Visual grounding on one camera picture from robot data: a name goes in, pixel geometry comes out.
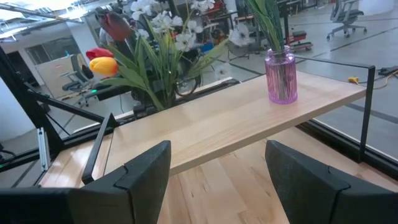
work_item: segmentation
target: yellow tulip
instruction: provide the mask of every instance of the yellow tulip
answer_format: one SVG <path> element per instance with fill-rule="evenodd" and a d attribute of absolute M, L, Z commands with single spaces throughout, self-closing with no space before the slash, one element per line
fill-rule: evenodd
<path fill-rule="evenodd" d="M 90 70 L 108 77 L 118 73 L 118 63 L 111 57 L 98 57 L 90 62 Z"/>

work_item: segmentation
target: tulip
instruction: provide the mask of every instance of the tulip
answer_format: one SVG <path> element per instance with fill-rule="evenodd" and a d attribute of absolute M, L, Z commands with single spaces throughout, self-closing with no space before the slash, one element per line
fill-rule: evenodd
<path fill-rule="evenodd" d="M 118 63 L 111 57 L 99 57 L 90 62 L 90 70 L 108 77 L 114 77 L 118 73 Z"/>
<path fill-rule="evenodd" d="M 93 60 L 94 58 L 98 58 L 98 57 L 112 57 L 113 58 L 112 52 L 110 52 L 106 49 L 99 48 L 99 47 L 88 50 L 86 52 L 86 56 L 90 60 Z"/>
<path fill-rule="evenodd" d="M 124 41 L 132 33 L 130 25 L 114 11 L 96 9 L 96 18 L 101 27 L 114 39 Z"/>

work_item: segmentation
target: gray floor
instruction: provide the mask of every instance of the gray floor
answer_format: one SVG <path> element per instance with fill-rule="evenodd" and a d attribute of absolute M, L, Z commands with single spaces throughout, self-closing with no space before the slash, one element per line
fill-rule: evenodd
<path fill-rule="evenodd" d="M 391 12 L 359 18 L 356 24 L 368 28 L 366 35 L 363 34 L 362 30 L 357 30 L 355 34 L 351 35 L 351 38 L 347 39 L 344 38 L 342 32 L 339 32 L 328 42 L 326 40 L 327 33 L 339 26 L 339 24 L 334 24 L 329 20 L 330 12 L 331 5 L 326 5 L 319 9 L 309 9 L 306 12 L 289 17 L 289 25 L 294 30 L 305 30 L 307 32 L 307 40 L 314 44 L 311 51 L 297 52 L 297 55 L 344 62 L 366 63 L 375 65 L 377 69 L 398 65 L 398 0 L 396 0 L 395 9 Z M 231 76 L 245 81 L 264 74 L 264 57 L 264 53 L 258 55 L 252 54 L 249 60 L 246 58 L 237 58 L 230 61 L 228 67 L 231 70 Z M 225 51 L 220 60 L 215 62 L 214 66 L 220 66 L 228 63 L 228 61 Z M 346 81 L 350 76 L 357 76 L 360 81 L 365 81 L 367 76 L 365 69 L 301 60 L 297 60 L 297 70 L 341 81 Z M 207 68 L 204 74 L 204 84 L 211 83 L 216 79 L 217 77 L 215 77 L 212 70 Z M 376 82 L 375 86 L 381 85 L 383 81 Z M 368 144 L 370 146 L 395 158 L 398 158 L 398 149 L 395 147 L 395 144 L 398 143 L 398 104 L 395 100 L 395 96 L 398 94 L 397 85 L 398 80 L 394 78 L 389 82 L 387 87 L 374 91 L 372 107 L 374 116 L 371 117 L 368 134 Z M 75 101 L 76 99 L 70 99 L 67 103 L 74 104 Z M 90 106 L 83 106 L 82 108 L 101 116 L 109 112 L 118 115 L 123 113 L 123 111 L 130 111 L 135 103 L 128 94 L 123 94 L 104 101 L 91 99 L 89 102 Z M 344 106 L 324 114 L 318 117 L 318 119 L 359 139 L 363 116 L 361 107 L 363 105 L 364 100 L 358 100 L 349 106 Z M 59 122 L 69 133 L 93 123 L 93 121 L 57 108 L 52 108 L 49 115 Z M 61 137 L 64 138 L 67 136 L 57 125 L 54 124 L 54 126 Z M 35 131 L 29 132 L 19 138 L 2 142 L 2 144 L 6 149 L 14 152 L 22 152 L 26 149 L 37 147 Z M 33 168 L 26 173 L 21 181 L 18 181 L 18 184 L 15 184 L 19 176 L 29 166 L 33 166 Z M 26 164 L 0 173 L 0 187 L 11 187 L 13 185 L 17 187 L 29 186 L 34 183 L 34 180 L 39 175 L 40 167 L 38 162 Z"/>

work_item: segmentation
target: wooden tabletop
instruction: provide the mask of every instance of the wooden tabletop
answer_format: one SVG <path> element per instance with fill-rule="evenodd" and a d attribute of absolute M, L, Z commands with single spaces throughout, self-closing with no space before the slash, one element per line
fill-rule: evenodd
<path fill-rule="evenodd" d="M 365 96 L 365 87 L 297 72 L 298 100 L 269 101 L 266 77 L 125 124 L 114 130 L 105 174 L 163 140 L 170 175 L 223 156 Z"/>

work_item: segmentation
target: pink glass vase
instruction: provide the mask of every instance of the pink glass vase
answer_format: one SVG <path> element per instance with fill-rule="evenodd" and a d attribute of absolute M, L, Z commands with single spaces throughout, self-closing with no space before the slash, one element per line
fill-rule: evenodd
<path fill-rule="evenodd" d="M 290 47 L 281 52 L 268 50 L 265 63 L 269 99 L 283 105 L 296 101 L 296 63 Z"/>

